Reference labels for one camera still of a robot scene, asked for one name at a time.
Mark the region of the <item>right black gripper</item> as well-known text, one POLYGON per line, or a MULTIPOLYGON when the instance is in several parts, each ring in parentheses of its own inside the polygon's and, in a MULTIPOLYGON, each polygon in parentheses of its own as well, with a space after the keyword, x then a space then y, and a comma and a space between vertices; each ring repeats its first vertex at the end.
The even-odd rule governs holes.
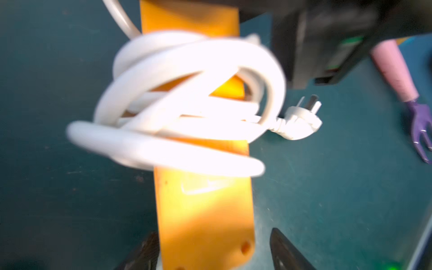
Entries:
POLYGON ((432 31, 430 1, 237 1, 244 19, 272 16, 271 49, 288 86, 342 80, 379 42, 432 31))

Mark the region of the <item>orange power strip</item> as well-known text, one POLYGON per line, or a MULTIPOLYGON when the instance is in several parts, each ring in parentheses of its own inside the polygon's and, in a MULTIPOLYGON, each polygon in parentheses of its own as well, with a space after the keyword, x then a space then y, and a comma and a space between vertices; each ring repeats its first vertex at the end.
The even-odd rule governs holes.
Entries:
MULTIPOLYGON (((144 33, 240 34, 238 9, 186 1, 141 1, 144 33)), ((160 270, 232 270, 255 251, 252 182, 166 168, 154 172, 160 270)))

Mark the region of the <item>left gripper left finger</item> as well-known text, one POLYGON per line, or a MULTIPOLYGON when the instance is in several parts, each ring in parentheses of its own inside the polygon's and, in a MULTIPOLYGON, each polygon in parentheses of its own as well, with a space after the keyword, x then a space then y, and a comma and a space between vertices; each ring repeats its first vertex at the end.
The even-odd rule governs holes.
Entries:
POLYGON ((115 270, 156 270, 159 255, 159 235, 157 232, 152 232, 115 270))

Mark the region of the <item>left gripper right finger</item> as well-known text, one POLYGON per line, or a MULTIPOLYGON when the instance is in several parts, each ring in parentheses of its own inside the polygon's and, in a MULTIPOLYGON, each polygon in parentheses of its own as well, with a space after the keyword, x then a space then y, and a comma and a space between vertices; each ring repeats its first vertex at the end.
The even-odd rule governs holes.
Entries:
POLYGON ((316 270, 278 228, 271 231, 270 249, 275 270, 316 270))

